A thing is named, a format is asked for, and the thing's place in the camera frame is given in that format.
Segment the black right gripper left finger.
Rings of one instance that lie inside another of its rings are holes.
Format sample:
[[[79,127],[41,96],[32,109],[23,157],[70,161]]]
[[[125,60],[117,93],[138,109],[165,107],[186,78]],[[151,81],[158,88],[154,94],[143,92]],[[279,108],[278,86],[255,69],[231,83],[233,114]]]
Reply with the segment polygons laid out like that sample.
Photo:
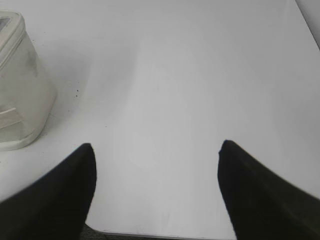
[[[2,240],[78,240],[97,184],[94,150],[84,143],[47,174],[0,203]]]

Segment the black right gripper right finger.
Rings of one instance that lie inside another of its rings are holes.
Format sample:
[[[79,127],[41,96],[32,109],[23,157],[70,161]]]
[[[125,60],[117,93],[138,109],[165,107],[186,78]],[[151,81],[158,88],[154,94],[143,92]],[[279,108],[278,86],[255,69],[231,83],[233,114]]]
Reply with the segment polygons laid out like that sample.
[[[237,143],[219,151],[219,189],[238,240],[318,240],[320,200],[265,167]]]

